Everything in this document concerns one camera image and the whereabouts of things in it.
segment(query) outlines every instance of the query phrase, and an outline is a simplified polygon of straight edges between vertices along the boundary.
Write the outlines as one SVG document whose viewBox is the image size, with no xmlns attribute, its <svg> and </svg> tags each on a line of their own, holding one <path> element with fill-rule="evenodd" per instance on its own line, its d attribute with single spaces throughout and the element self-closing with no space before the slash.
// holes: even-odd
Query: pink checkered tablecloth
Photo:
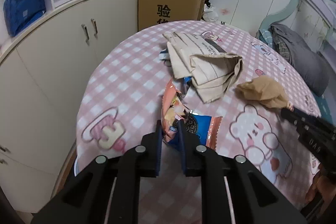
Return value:
<svg viewBox="0 0 336 224">
<path fill-rule="evenodd" d="M 98 155 L 122 155 L 155 130 L 165 85 L 172 77 L 171 67 L 158 58 L 166 47 L 164 32 L 202 34 L 243 57 L 240 78 L 221 99 L 203 104 L 190 88 L 183 102 L 198 114 L 223 116 L 217 153 L 246 155 L 291 203 L 301 207 L 317 170 L 316 159 L 298 142 L 291 124 L 258 103 L 238 99 L 234 88 L 266 74 L 285 88 L 296 107 L 317 116 L 320 111 L 311 91 L 296 70 L 261 41 L 235 28 L 201 21 L 142 30 L 120 43 L 97 67 L 77 115 L 79 171 Z M 113 134 L 122 136 L 116 140 Z M 163 144 L 159 177 L 141 180 L 139 223 L 193 223 L 200 218 L 200 179 L 184 177 L 178 152 Z"/>
</svg>

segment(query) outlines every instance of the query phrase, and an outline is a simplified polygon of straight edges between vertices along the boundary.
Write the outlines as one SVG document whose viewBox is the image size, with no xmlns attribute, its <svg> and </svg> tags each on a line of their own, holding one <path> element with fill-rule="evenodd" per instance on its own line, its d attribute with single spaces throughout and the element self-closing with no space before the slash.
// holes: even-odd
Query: gray pillow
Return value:
<svg viewBox="0 0 336 224">
<path fill-rule="evenodd" d="M 312 52 L 305 40 L 286 25 L 273 23 L 271 25 L 273 39 L 280 39 L 290 52 L 289 63 L 296 69 L 308 87 L 317 95 L 322 96 L 329 82 L 325 61 Z"/>
</svg>

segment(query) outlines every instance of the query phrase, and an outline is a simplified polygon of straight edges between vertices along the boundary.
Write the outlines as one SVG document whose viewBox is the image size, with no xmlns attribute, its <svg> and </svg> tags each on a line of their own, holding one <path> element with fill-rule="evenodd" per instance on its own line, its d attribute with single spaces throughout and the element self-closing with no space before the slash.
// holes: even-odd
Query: metal screw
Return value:
<svg viewBox="0 0 336 224">
<path fill-rule="evenodd" d="M 138 153 L 143 153 L 146 151 L 146 147 L 144 147 L 143 145 L 138 145 L 135 150 L 138 152 Z"/>
<path fill-rule="evenodd" d="M 198 146 L 196 146 L 196 150 L 197 150 L 198 152 L 203 153 L 203 152 L 207 151 L 207 147 L 204 146 L 204 145 L 198 145 Z"/>
<path fill-rule="evenodd" d="M 236 157 L 236 161 L 239 162 L 240 164 L 243 164 L 244 162 L 246 162 L 246 158 L 242 155 L 238 155 Z"/>
<path fill-rule="evenodd" d="M 106 157 L 105 156 L 98 156 L 96 158 L 96 163 L 98 164 L 103 164 L 106 161 Z"/>
</svg>

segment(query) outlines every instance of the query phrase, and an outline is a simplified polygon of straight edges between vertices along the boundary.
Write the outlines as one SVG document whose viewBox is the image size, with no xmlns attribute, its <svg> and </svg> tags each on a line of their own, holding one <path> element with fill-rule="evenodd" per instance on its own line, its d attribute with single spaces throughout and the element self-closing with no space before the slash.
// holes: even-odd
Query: round table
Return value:
<svg viewBox="0 0 336 224">
<path fill-rule="evenodd" d="M 98 155 L 122 155 L 155 130 L 162 95 L 172 78 L 169 64 L 159 59 L 166 48 L 164 32 L 202 34 L 243 57 L 238 81 L 222 98 L 204 104 L 190 88 L 183 103 L 201 115 L 223 116 L 217 153 L 245 155 L 293 205 L 302 206 L 317 160 L 298 142 L 291 124 L 259 103 L 238 99 L 234 88 L 266 74 L 285 88 L 294 106 L 317 116 L 320 111 L 311 91 L 297 71 L 261 41 L 208 22 L 179 21 L 147 28 L 120 43 L 102 61 L 89 80 L 77 115 L 78 170 Z M 200 178 L 186 178 L 178 152 L 163 144 L 159 177 L 141 179 L 139 223 L 193 223 L 200 218 Z"/>
</svg>

